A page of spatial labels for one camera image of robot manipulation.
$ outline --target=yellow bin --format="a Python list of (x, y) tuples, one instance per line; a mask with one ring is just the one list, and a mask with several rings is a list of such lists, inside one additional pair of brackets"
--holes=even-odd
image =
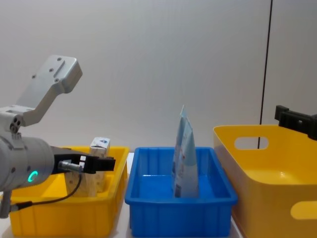
[[(89, 153), (89, 147), (71, 147)], [(111, 147), (116, 159), (114, 171), (106, 172), (106, 189), (97, 197), (70, 197), (64, 201), (38, 205), (10, 214), (15, 236), (87, 236), (110, 234), (124, 197), (127, 180), (127, 147)], [(66, 196), (63, 174), (50, 176), (44, 183), (13, 191), (12, 203), (45, 201)]]
[[(259, 136), (265, 149), (235, 147)], [(276, 125), (218, 126), (214, 149), (238, 194), (233, 218), (245, 238), (317, 237), (317, 141)]]

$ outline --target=robotic arm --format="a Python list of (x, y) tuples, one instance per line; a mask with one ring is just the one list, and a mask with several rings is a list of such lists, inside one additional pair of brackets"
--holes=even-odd
[(38, 123), (54, 99), (73, 90), (82, 71), (76, 58), (50, 56), (40, 70), (32, 76), (28, 86), (15, 105), (0, 108), (0, 218), (8, 217), (13, 189), (37, 185), (51, 174), (75, 170), (95, 173), (113, 170), (113, 161), (91, 157), (84, 167), (77, 165), (84, 153), (49, 146), (39, 138), (22, 137), (21, 126)]

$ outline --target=blue bin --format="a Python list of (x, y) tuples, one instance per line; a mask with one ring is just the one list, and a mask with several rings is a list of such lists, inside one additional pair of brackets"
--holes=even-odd
[(199, 198), (173, 198), (174, 148), (135, 150), (125, 202), (135, 237), (225, 237), (237, 195), (213, 149), (197, 147)]

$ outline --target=black cable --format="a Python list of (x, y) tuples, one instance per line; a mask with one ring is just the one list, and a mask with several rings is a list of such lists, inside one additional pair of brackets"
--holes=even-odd
[[(260, 125), (262, 125), (262, 116), (263, 116), (264, 91), (265, 91), (266, 68), (267, 68), (267, 58), (268, 58), (268, 45), (269, 45), (269, 36), (270, 36), (270, 33), (271, 33), (272, 8), (273, 8), (273, 0), (271, 0), (271, 6), (270, 6), (270, 9), (269, 9), (268, 31), (267, 31), (267, 42), (266, 42), (266, 56), (265, 56), (264, 79), (263, 79), (263, 90), (262, 90), (262, 102), (261, 102), (261, 113), (260, 113)], [(259, 148), (260, 148), (260, 137), (258, 139), (258, 149)]]
[(78, 183), (77, 183), (76, 187), (74, 188), (74, 190), (70, 194), (66, 195), (65, 197), (60, 197), (60, 198), (57, 198), (57, 199), (48, 200), (48, 201), (42, 201), (42, 202), (32, 202), (32, 201), (20, 202), (20, 203), (16, 203), (15, 205), (17, 206), (18, 210), (21, 210), (21, 209), (24, 209), (24, 208), (27, 208), (27, 207), (30, 207), (30, 206), (50, 204), (50, 203), (63, 201), (65, 199), (68, 199), (72, 195), (74, 195), (74, 193), (78, 190), (78, 188), (80, 186), (81, 180), (82, 180), (82, 175), (79, 174), (79, 180), (78, 180)]

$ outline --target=green indicator light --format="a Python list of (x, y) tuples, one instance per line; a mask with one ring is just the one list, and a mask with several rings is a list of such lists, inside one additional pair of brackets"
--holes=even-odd
[(29, 175), (29, 178), (28, 178), (28, 182), (33, 182), (34, 177), (37, 177), (37, 175), (38, 175), (37, 171), (31, 172), (31, 174)]

